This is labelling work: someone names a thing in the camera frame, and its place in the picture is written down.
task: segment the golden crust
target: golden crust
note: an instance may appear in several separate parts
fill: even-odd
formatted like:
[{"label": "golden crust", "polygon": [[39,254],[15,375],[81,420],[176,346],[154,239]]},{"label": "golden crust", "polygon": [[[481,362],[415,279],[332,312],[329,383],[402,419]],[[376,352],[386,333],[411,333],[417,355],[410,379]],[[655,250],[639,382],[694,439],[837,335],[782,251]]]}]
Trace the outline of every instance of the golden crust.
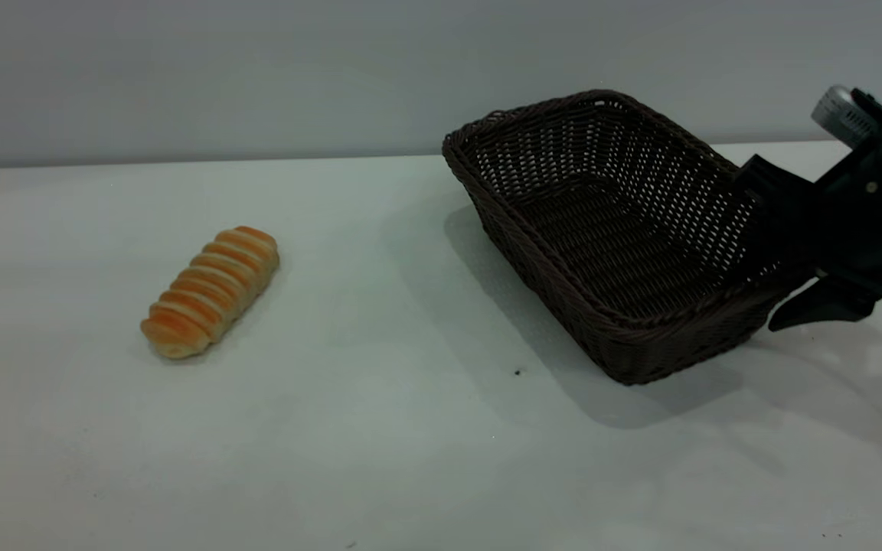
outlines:
[{"label": "golden crust", "polygon": [[167,358],[219,341],[279,265],[274,238],[252,227],[221,231],[149,308],[141,331]]}]

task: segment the wicker basket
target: wicker basket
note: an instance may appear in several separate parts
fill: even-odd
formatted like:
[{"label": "wicker basket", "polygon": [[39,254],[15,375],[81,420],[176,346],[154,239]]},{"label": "wicker basket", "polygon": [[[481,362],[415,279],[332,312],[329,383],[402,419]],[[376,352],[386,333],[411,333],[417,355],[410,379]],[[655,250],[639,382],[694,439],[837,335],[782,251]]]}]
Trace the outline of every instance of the wicker basket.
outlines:
[{"label": "wicker basket", "polygon": [[444,156],[515,271],[620,383],[737,346],[809,278],[746,255],[763,230],[730,189],[737,167],[626,95],[494,112]]}]

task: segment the white wall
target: white wall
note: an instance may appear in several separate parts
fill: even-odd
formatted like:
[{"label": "white wall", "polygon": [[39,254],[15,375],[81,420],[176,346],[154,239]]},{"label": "white wall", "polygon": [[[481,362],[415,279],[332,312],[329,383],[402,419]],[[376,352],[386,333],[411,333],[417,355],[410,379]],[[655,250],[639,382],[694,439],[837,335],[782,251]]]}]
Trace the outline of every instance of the white wall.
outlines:
[{"label": "white wall", "polygon": [[806,139],[833,83],[882,100],[882,2],[0,0],[0,165],[434,152],[591,87]]}]

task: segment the basket rim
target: basket rim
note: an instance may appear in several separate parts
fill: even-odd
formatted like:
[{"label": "basket rim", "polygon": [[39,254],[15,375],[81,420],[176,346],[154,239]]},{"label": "basket rim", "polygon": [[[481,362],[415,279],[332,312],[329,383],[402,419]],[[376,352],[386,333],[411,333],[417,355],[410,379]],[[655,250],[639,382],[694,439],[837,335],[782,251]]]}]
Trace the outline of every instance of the basket rim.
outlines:
[{"label": "basket rim", "polygon": [[507,215],[508,219],[510,219],[511,222],[514,223],[530,241],[532,241],[532,244],[536,247],[540,255],[549,261],[550,265],[553,266],[553,269],[556,269],[556,271],[563,276],[563,280],[567,282],[567,286],[570,287],[570,289],[567,289],[567,294],[575,295],[577,298],[581,299],[585,304],[588,304],[588,306],[591,307],[591,310],[596,316],[601,317],[602,321],[609,322],[609,324],[615,324],[619,327],[628,329],[650,329],[675,324],[677,321],[689,321],[694,320],[694,318],[702,318],[706,315],[713,314],[714,310],[724,306],[725,303],[728,303],[731,299],[740,295],[754,296],[763,294],[764,299],[767,299],[768,297],[777,295],[781,292],[787,294],[793,292],[793,290],[797,289],[797,287],[802,285],[802,283],[808,279],[808,276],[805,274],[806,268],[804,266],[791,266],[791,268],[782,269],[782,271],[773,273],[773,275],[769,275],[764,279],[740,282],[736,283],[736,285],[724,287],[724,289],[718,289],[717,292],[711,293],[687,307],[666,311],[657,316],[647,318],[631,317],[603,304],[603,301],[599,299],[594,292],[591,292],[591,290],[587,288],[584,281],[570,271],[567,262],[564,262],[564,259],[560,257],[559,253],[554,251],[553,247],[550,247],[549,243],[547,243],[539,234],[539,231],[536,231],[534,227],[530,226],[528,220],[526,220],[515,207],[508,203],[503,196],[492,192],[488,182],[481,177],[479,171],[477,171],[477,167],[468,160],[468,157],[466,157],[465,152],[462,150],[462,144],[465,144],[465,142],[472,139],[472,137],[485,135],[490,132],[497,132],[498,130],[505,128],[505,126],[511,126],[515,123],[526,121],[526,119],[535,118],[535,116],[545,115],[547,112],[564,111],[574,104],[586,104],[587,102],[592,101],[617,101],[623,103],[628,108],[639,112],[639,114],[647,116],[647,118],[657,123],[657,125],[662,126],[662,128],[672,133],[672,135],[682,139],[684,145],[688,149],[700,154],[703,161],[713,163],[717,165],[718,168],[726,168],[726,170],[731,171],[738,170],[738,167],[735,164],[725,159],[720,153],[716,153],[706,142],[697,139],[696,136],[687,132],[682,126],[672,122],[672,120],[666,118],[666,116],[652,111],[647,105],[641,104],[633,97],[615,90],[588,90],[570,96],[553,98],[532,105],[508,109],[508,111],[501,111],[498,109],[498,111],[490,112],[487,116],[484,116],[484,118],[477,119],[477,121],[466,123],[461,129],[457,129],[446,135],[442,145],[442,153],[448,161],[449,166],[451,166],[453,170],[455,170],[455,168],[461,168],[463,174],[467,174],[470,178],[470,181],[462,181],[462,183],[471,184],[473,187],[483,191],[487,198],[494,201],[495,204],[503,210],[505,215]]}]

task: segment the white table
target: white table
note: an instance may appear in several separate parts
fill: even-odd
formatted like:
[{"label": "white table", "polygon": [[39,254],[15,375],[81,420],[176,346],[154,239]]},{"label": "white table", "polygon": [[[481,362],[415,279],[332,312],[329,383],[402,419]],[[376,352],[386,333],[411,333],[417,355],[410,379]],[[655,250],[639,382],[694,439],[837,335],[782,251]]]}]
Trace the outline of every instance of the white table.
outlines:
[{"label": "white table", "polygon": [[[236,224],[279,275],[158,359],[138,321]],[[441,157],[2,170],[0,551],[64,549],[882,549],[882,304],[627,388]]]}]

